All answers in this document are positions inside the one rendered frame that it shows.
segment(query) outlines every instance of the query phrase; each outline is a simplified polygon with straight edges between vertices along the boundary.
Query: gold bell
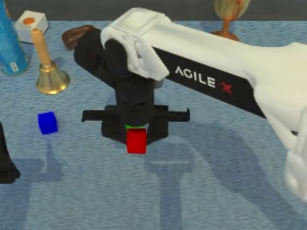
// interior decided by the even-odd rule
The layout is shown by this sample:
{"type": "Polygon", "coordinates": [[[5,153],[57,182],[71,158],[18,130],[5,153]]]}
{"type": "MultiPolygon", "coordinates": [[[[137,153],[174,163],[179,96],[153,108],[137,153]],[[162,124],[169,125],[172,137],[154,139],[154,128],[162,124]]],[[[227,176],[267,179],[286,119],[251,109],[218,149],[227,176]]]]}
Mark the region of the gold bell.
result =
{"type": "Polygon", "coordinates": [[[41,62],[36,81],[37,89],[45,94],[57,94],[64,91],[70,83],[70,78],[50,59],[44,34],[40,29],[33,28],[31,38],[41,62]]]}

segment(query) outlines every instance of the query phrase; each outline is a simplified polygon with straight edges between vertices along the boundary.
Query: blue tablecloth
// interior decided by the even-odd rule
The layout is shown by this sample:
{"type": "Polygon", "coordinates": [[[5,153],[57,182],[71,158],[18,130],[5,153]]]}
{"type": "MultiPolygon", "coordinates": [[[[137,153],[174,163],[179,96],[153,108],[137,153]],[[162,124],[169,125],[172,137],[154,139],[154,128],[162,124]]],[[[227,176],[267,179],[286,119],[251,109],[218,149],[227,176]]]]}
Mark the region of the blue tablecloth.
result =
{"type": "MultiPolygon", "coordinates": [[[[52,59],[71,77],[68,89],[35,88],[38,58],[17,77],[0,76],[0,121],[22,173],[0,185],[0,230],[306,230],[307,206],[283,180],[285,149],[266,120],[166,81],[159,104],[191,110],[189,123],[170,124],[170,137],[145,157],[102,138],[83,110],[115,102],[111,88],[73,61],[61,34],[106,22],[51,22],[52,59]],[[37,114],[54,111],[59,132],[42,136],[37,114]]],[[[205,31],[215,22],[180,22],[205,31]]],[[[283,46],[307,42],[307,22],[237,22],[242,42],[283,46]]]]}

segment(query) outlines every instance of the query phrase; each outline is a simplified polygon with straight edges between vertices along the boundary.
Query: blue can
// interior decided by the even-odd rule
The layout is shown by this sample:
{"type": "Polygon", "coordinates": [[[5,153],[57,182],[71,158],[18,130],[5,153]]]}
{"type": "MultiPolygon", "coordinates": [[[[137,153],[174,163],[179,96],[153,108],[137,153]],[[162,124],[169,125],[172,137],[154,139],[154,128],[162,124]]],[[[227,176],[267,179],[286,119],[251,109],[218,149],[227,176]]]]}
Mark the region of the blue can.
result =
{"type": "Polygon", "coordinates": [[[27,70],[28,58],[19,41],[13,21],[4,0],[0,0],[0,66],[7,75],[27,70]]]}

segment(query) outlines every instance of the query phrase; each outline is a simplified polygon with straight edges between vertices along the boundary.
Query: white box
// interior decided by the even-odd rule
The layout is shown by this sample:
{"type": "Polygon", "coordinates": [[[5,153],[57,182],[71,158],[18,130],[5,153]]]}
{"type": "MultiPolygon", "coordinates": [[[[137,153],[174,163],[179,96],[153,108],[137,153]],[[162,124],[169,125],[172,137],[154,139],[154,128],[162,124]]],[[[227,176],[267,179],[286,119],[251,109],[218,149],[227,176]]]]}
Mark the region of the white box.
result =
{"type": "Polygon", "coordinates": [[[19,40],[28,43],[32,43],[31,30],[33,28],[38,28],[44,33],[48,26],[46,15],[33,11],[25,11],[15,23],[19,40]]]}

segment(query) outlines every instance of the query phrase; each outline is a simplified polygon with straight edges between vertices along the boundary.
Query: white robotic arm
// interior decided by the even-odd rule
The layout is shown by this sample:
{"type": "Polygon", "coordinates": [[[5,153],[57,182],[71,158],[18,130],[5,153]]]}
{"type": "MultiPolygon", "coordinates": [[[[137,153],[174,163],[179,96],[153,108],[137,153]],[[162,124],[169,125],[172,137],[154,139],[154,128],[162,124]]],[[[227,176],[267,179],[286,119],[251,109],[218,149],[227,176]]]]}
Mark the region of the white robotic arm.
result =
{"type": "Polygon", "coordinates": [[[102,30],[102,44],[109,39],[125,47],[129,71],[145,78],[161,81],[174,76],[197,81],[198,85],[191,83],[188,87],[198,91],[202,87],[203,93],[225,102],[230,96],[214,96],[218,85],[226,85],[218,78],[217,71],[237,81],[240,91],[251,86],[253,100],[260,108],[257,113],[268,119],[288,150],[286,183],[307,202],[306,45],[250,46],[184,27],[171,22],[164,14],[142,8],[129,10],[102,30]],[[167,60],[166,53],[173,56],[167,60]],[[185,62],[172,57],[181,57],[185,62]]]}

